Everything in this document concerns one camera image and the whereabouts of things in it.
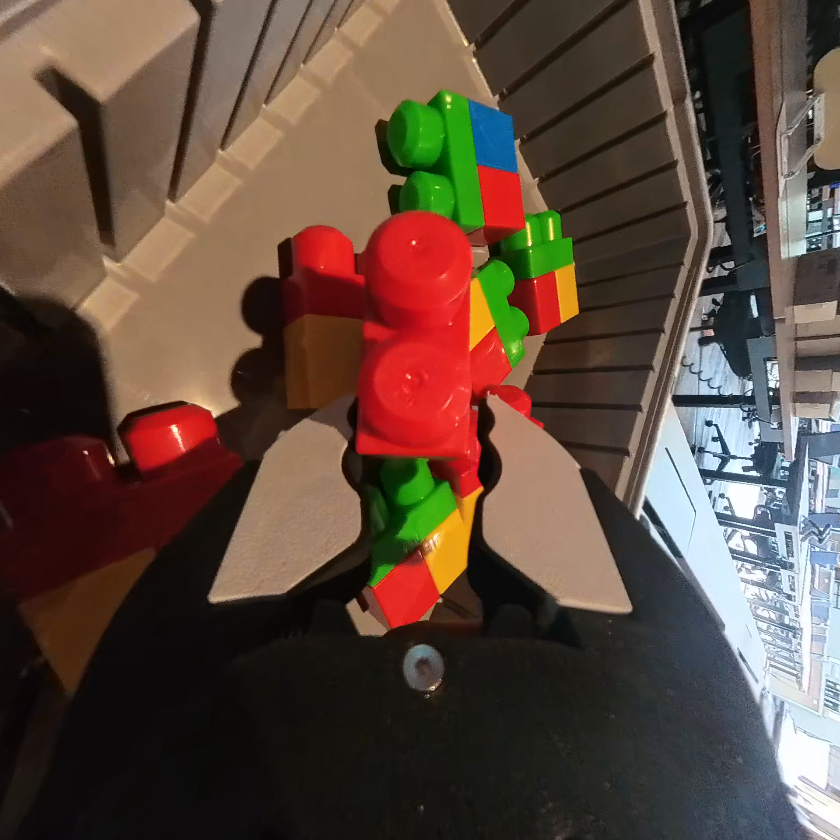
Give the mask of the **grey storage bin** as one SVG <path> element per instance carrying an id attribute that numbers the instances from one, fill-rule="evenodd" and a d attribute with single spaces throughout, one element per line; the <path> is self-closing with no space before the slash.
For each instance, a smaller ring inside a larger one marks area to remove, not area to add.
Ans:
<path id="1" fill-rule="evenodd" d="M 574 240 L 581 312 L 511 378 L 641 508 L 711 233 L 674 2 L 2 2 L 2 288 L 82 322 L 2 332 L 51 385 L 24 430 L 67 371 L 88 427 L 184 401 L 258 453 L 295 418 L 277 246 L 361 249 L 401 181 L 375 128 L 440 88 L 510 113 L 526 210 Z"/>

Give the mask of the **pile of colourful block bridges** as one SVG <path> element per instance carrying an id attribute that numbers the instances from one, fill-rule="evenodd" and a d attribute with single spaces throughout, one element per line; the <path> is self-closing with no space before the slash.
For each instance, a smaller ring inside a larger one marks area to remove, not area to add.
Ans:
<path id="1" fill-rule="evenodd" d="M 466 453 L 373 458 L 361 497 L 371 571 L 358 601 L 384 629 L 445 620 L 467 589 L 479 477 L 479 404 L 498 394 L 521 414 L 532 400 L 508 382 L 527 337 L 579 313 L 572 239 L 554 211 L 527 214 L 510 115 L 441 90 L 401 101 L 384 123 L 386 159 L 405 175 L 398 211 L 455 222 L 472 253 Z M 287 241 L 279 277 L 284 382 L 291 411 L 355 397 L 363 356 L 361 256 L 338 229 L 313 225 Z M 243 464 L 205 406 L 169 402 L 127 415 L 128 456 L 103 433 L 67 431 L 2 453 L 2 590 L 70 694 L 123 599 L 153 557 Z"/>

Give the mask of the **red two-stud mega block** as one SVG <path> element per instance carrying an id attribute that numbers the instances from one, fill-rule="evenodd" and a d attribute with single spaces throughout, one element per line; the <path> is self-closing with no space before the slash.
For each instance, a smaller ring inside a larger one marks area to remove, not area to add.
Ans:
<path id="1" fill-rule="evenodd" d="M 373 232 L 360 258 L 360 455 L 453 459 L 466 453 L 472 261 L 467 236 L 435 213 L 399 213 Z"/>

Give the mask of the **stack of cardboard boxes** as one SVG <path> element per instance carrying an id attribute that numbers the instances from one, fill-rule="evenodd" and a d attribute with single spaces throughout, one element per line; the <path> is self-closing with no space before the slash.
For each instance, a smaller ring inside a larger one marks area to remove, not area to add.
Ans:
<path id="1" fill-rule="evenodd" d="M 838 422 L 839 250 L 798 259 L 794 278 L 794 413 Z"/>

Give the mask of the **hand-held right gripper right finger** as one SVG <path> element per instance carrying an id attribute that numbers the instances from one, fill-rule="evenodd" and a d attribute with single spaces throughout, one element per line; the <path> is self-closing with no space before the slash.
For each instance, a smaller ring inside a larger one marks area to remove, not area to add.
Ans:
<path id="1" fill-rule="evenodd" d="M 560 606 L 628 615 L 633 606 L 582 468 L 498 394 L 485 398 L 490 458 L 480 533 L 488 550 Z"/>

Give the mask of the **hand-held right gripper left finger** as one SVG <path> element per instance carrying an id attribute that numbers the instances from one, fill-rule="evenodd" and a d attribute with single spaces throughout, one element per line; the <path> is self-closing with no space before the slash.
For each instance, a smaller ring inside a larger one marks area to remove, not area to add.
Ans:
<path id="1" fill-rule="evenodd" d="M 340 396 L 268 447 L 209 590 L 211 604 L 287 595 L 361 539 L 354 405 L 354 396 Z"/>

